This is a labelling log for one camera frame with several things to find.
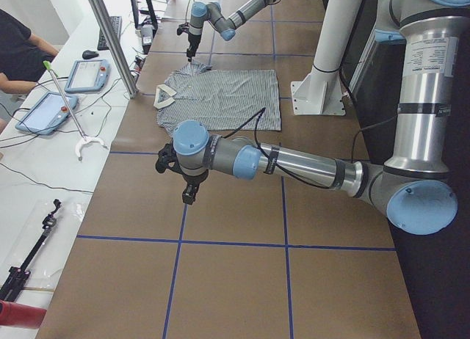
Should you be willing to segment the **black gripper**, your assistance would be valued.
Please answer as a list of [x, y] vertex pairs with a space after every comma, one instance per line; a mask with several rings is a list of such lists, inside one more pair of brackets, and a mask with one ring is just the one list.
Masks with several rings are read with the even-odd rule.
[[197, 176], [183, 175], [183, 178], [187, 185], [182, 192], [182, 200], [183, 203], [187, 205], [192, 205], [196, 200], [196, 195], [198, 193], [200, 185], [206, 179], [206, 173]]
[[193, 57], [196, 56], [198, 47], [200, 45], [200, 35], [189, 33], [188, 41], [189, 41], [189, 46], [187, 48], [186, 55], [188, 59], [192, 59]]

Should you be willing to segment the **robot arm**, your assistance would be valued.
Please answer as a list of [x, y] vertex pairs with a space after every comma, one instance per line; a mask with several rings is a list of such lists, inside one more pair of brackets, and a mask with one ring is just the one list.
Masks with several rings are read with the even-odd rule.
[[[188, 33], [193, 57], [204, 21], [226, 40], [250, 17], [279, 0], [250, 0], [229, 18], [216, 4], [195, 3]], [[377, 0], [375, 40], [405, 43], [405, 57], [394, 151], [383, 166], [347, 162], [267, 145], [257, 140], [228, 139], [210, 134], [202, 123], [186, 120], [167, 145], [170, 169], [187, 183], [183, 203], [193, 204], [209, 170], [251, 180], [258, 171], [292, 177], [318, 189], [340, 190], [375, 207], [407, 233], [428, 235], [448, 226], [458, 212], [458, 199], [446, 184], [448, 167], [442, 161], [458, 43], [469, 28], [469, 0]], [[340, 114], [341, 63], [362, 0], [329, 0], [317, 52], [310, 73], [291, 83], [295, 115], [311, 119], [319, 128], [307, 129], [333, 143], [333, 125]]]
[[189, 46], [186, 51], [188, 61], [191, 62], [196, 56], [205, 22], [209, 23], [222, 39], [229, 41], [235, 36], [236, 30], [240, 26], [265, 7], [278, 1], [280, 0], [249, 0], [227, 18], [222, 14], [218, 2], [204, 4], [195, 1], [192, 4], [189, 22], [182, 23], [177, 28], [177, 35], [183, 33], [188, 35]]

